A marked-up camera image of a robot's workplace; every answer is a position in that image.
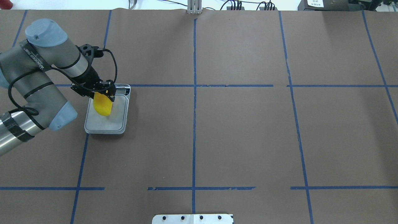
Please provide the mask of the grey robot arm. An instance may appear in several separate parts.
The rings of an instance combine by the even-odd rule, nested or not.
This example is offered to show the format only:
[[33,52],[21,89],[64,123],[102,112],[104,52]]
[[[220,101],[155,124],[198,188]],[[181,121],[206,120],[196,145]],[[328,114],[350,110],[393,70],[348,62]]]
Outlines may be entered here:
[[52,19],[38,19],[25,30],[26,39],[1,53],[1,87],[15,106],[1,114],[1,155],[49,128],[61,129],[77,118],[70,102],[48,77],[55,70],[71,81],[71,89],[93,99],[102,116],[111,113],[116,78],[103,81],[92,66],[106,48],[76,46]]

